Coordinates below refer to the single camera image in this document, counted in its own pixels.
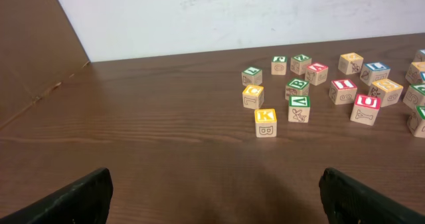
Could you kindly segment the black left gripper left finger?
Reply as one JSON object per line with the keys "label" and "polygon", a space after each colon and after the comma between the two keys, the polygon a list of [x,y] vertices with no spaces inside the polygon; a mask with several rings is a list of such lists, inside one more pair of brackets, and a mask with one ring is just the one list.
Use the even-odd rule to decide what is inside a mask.
{"label": "black left gripper left finger", "polygon": [[1,218],[1,224],[105,224],[113,196],[110,171],[99,168]]}

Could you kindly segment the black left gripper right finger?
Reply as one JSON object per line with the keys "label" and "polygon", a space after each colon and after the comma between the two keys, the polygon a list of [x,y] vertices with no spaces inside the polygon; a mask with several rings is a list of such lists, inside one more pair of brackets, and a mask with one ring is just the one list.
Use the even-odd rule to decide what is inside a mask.
{"label": "black left gripper right finger", "polygon": [[422,214],[335,168],[324,170],[319,189],[330,224],[424,224]]}

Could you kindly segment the red I letter block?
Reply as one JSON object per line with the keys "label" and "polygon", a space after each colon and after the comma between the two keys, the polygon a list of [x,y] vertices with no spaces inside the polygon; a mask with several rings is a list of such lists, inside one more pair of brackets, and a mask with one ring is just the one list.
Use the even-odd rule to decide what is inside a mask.
{"label": "red I letter block", "polygon": [[332,80],[329,97],[335,105],[354,103],[357,86],[350,79]]}

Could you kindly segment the red A letter block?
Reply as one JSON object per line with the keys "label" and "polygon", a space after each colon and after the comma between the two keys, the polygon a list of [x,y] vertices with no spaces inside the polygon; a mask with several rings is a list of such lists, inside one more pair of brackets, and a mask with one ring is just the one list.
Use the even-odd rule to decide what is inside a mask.
{"label": "red A letter block", "polygon": [[328,71],[328,66],[315,62],[307,66],[305,70],[305,80],[311,85],[320,85],[327,80]]}

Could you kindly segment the blue 2 number block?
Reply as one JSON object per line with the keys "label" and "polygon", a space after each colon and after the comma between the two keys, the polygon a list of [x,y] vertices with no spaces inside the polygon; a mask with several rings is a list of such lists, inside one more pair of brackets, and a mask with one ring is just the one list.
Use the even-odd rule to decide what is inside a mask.
{"label": "blue 2 number block", "polygon": [[424,62],[425,61],[425,49],[419,49],[413,59],[414,62]]}

